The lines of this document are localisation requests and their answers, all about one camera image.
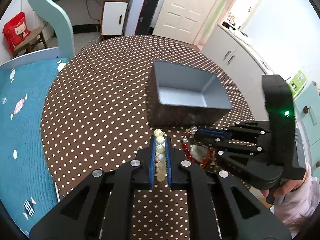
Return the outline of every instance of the open rectangular container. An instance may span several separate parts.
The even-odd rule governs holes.
[[[151,126],[211,125],[232,110],[224,87],[213,73],[155,61],[146,87]]]

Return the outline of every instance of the blue bedsheet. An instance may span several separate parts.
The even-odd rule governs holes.
[[[0,199],[26,235],[57,204],[40,125],[58,66],[67,62],[45,60],[0,70]]]

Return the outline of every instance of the cabinet door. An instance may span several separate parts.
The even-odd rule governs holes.
[[[314,177],[320,178],[320,167],[316,167],[316,163],[320,162],[320,140],[310,147],[311,151],[311,169]]]
[[[102,35],[122,35],[128,3],[105,2],[102,14]]]
[[[320,139],[320,96],[313,84],[310,84],[295,99],[297,113],[305,127],[309,145],[313,145]],[[303,112],[304,107],[310,107],[308,113]]]
[[[269,120],[262,91],[264,72],[246,50],[239,46],[222,69],[243,94],[254,119],[256,121]]]
[[[228,33],[216,26],[201,53],[223,67],[238,47],[239,44]]]

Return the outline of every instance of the silver screw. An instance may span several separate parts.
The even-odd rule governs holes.
[[[138,167],[141,164],[141,162],[139,160],[132,160],[130,164],[133,167]]]
[[[189,167],[189,166],[191,165],[191,162],[190,162],[190,161],[187,161],[187,160],[184,160],[184,161],[181,162],[181,165],[182,165],[183,167]]]
[[[94,176],[94,177],[100,177],[102,175],[102,170],[94,170],[93,172],[92,172],[92,176]]]
[[[226,178],[229,176],[229,173],[227,171],[219,171],[219,176],[222,178]]]

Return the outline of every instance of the computer tower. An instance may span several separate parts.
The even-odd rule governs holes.
[[[147,35],[159,0],[130,0],[124,35]]]

